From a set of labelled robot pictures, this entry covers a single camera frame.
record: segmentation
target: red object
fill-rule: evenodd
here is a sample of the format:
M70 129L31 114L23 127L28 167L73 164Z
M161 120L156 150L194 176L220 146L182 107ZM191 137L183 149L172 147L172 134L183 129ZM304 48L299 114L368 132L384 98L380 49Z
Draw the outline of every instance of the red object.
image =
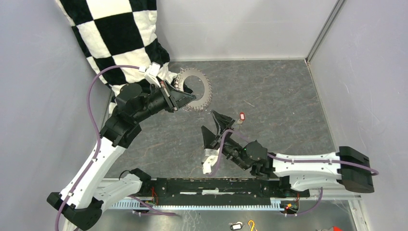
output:
M245 120L245 114L243 112L240 113L240 120L242 120L242 121Z

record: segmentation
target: white bracket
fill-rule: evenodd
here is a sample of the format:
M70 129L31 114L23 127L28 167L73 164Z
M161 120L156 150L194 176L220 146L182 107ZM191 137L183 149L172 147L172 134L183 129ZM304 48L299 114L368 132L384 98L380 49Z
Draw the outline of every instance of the white bracket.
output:
M150 83L156 85L158 88L160 88L160 83L157 80L157 75L159 74L160 71L160 65L153 62L149 65L149 68L145 70L144 72L144 78Z
M203 158L203 174L210 174L211 167L216 164L218 160L219 149L204 149L204 158Z
M291 188L304 191L313 188L340 188L337 182L342 176L337 172L341 168L335 163L295 163L294 160L340 160L335 152L322 155L285 155L276 154L276 157L289 161L273 160L275 175L278 177L289 176Z
M105 188L98 189L93 197L103 201L101 209L104 212L123 198L139 192L141 184L142 182L139 177L127 174L123 179Z

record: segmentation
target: checkered cloth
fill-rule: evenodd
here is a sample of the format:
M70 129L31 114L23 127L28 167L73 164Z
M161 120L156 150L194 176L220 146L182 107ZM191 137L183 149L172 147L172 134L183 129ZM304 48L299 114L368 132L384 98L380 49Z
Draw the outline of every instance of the checkered cloth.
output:
M98 73L113 65L160 64L158 77L169 83L170 56L155 34L156 0L56 0L67 17L90 66ZM101 76L115 96L127 83L149 86L136 69L113 69Z

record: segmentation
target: gray wall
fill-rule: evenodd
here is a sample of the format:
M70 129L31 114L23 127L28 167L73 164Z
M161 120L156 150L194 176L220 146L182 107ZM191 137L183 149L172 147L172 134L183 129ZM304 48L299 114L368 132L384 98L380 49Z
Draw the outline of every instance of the gray wall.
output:
M159 0L174 60L305 58L336 0Z
M0 230L52 230L46 198L96 140L85 100L94 73L54 1L1 1L0 31ZM91 103L99 124L108 94L98 82Z
M408 225L407 12L407 1L347 1L311 62L335 142L380 171L363 197L374 231Z

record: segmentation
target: metal gear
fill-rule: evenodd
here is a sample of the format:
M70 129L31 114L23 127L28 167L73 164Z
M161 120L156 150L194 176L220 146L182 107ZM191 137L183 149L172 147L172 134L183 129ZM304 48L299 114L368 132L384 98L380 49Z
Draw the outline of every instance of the metal gear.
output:
M213 89L211 87L210 80L207 78L207 76L205 76L203 72L196 68L183 69L174 79L174 87L177 90L184 91L183 88L184 81L190 76L196 76L201 80L201 82L204 84L204 94L200 99L192 101L189 104L187 104L184 107L184 110L189 112L191 111L202 112L208 108L213 98Z

